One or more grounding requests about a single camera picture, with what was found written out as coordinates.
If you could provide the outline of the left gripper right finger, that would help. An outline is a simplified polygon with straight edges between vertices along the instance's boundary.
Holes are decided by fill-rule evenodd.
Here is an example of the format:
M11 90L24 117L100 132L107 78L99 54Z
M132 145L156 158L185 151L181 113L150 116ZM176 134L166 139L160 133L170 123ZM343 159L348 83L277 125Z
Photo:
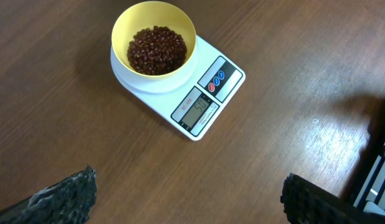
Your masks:
M293 173L283 182L280 202L291 224L385 224L385 215L358 210Z

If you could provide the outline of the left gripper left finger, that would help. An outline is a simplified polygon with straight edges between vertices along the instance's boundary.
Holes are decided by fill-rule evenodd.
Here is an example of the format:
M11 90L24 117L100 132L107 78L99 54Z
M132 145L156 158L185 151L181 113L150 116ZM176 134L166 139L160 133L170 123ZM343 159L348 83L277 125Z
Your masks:
M97 173L87 166L0 210L0 223L86 223L97 199Z

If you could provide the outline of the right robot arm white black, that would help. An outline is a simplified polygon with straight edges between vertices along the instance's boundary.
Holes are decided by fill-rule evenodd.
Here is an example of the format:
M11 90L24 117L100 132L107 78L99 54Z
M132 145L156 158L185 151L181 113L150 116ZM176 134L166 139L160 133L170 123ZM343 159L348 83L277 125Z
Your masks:
M385 97L369 98L377 107L369 112L369 140L342 199L361 211L385 215Z

